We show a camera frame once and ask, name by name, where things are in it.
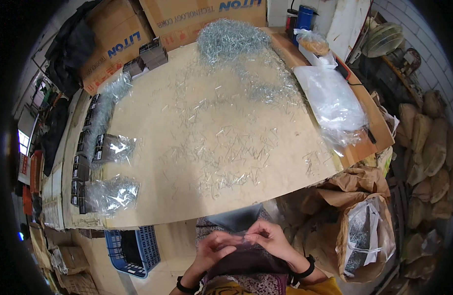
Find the black wristband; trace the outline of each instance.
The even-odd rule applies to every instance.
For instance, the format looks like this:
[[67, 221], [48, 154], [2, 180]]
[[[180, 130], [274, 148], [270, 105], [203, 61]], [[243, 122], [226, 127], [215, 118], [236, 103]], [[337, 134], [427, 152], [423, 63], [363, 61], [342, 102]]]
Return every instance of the black wristband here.
[[183, 293], [187, 293], [187, 294], [195, 294], [197, 291], [200, 290], [200, 283], [197, 284], [197, 286], [195, 286], [194, 288], [190, 289], [190, 288], [186, 288], [184, 286], [181, 285], [181, 280], [182, 280], [182, 276], [180, 277], [177, 277], [177, 289], [179, 289], [179, 291], [183, 292]]
[[310, 262], [310, 267], [303, 273], [294, 273], [294, 278], [296, 278], [297, 280], [308, 277], [313, 273], [313, 270], [315, 269], [315, 259], [312, 257], [312, 255], [309, 255], [307, 257], [307, 260]]

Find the white tiled wall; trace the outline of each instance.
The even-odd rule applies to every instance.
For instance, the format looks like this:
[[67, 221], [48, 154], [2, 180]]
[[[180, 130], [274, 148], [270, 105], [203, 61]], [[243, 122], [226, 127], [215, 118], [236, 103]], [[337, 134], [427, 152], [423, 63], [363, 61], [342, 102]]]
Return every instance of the white tiled wall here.
[[402, 26], [407, 48], [416, 49], [422, 65], [416, 74], [424, 91], [434, 89], [445, 99], [447, 115], [453, 124], [453, 72], [438, 38], [409, 0], [374, 0], [377, 10], [388, 22]]

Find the red label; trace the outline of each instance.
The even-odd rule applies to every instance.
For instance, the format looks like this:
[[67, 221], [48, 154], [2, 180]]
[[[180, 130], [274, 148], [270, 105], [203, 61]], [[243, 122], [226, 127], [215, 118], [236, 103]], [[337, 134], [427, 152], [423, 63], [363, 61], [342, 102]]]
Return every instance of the red label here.
[[27, 175], [27, 166], [28, 166], [28, 157], [25, 155], [22, 155], [22, 168], [20, 169], [20, 172]]

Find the black cable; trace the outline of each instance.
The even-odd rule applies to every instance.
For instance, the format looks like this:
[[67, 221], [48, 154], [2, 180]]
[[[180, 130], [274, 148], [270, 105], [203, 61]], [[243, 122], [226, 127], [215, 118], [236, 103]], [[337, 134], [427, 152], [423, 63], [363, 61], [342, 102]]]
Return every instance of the black cable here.
[[348, 82], [348, 84], [349, 84], [350, 86], [357, 86], [357, 85], [361, 85], [361, 86], [364, 86], [364, 84], [361, 84], [361, 83], [358, 83], [358, 84], [351, 84], [351, 83], [349, 83], [349, 81], [348, 81], [348, 80], [346, 80], [346, 81]]

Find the plastic container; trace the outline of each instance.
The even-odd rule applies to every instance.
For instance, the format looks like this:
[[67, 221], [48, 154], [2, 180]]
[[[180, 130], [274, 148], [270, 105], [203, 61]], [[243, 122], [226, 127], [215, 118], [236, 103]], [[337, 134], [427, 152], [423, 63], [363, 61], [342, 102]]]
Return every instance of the plastic container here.
[[297, 23], [295, 24], [295, 28], [310, 30], [310, 26], [312, 25], [312, 17], [313, 8], [305, 5], [300, 5], [297, 14]]
[[145, 279], [147, 278], [148, 273], [161, 261], [158, 244], [156, 244], [154, 227], [152, 225], [140, 227], [140, 230], [135, 231], [135, 235], [143, 265], [127, 263], [123, 259], [120, 250], [122, 236], [119, 230], [105, 231], [108, 256], [110, 257], [112, 265], [118, 271], [125, 272], [140, 279]]

